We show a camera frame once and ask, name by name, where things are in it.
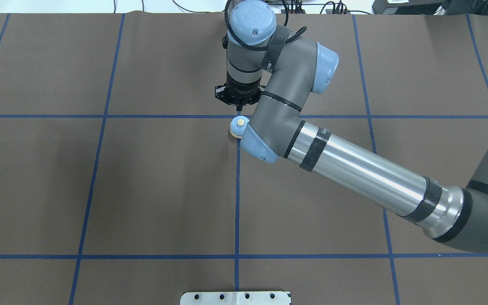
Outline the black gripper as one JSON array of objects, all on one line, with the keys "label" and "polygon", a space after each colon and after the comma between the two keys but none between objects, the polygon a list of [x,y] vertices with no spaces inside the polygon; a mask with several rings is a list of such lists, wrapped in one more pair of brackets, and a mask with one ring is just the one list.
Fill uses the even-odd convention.
[{"label": "black gripper", "polygon": [[236,106],[238,113],[241,113],[243,106],[254,105],[259,102],[261,94],[265,90],[264,85],[259,85],[257,89],[244,92],[238,89],[231,89],[227,84],[215,86],[214,97],[226,105]]}]

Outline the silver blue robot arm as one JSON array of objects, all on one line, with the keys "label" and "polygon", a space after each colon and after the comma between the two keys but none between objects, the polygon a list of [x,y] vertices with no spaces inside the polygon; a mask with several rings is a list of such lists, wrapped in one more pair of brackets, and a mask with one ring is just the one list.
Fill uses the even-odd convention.
[{"label": "silver blue robot arm", "polygon": [[442,186],[350,141],[300,119],[310,94],[322,94],[339,55],[277,23],[261,0],[228,0],[227,74],[215,97],[236,106],[256,104],[234,136],[248,154],[275,163],[286,158],[377,203],[420,227],[435,242],[467,252],[488,253],[488,150],[466,187]]}]

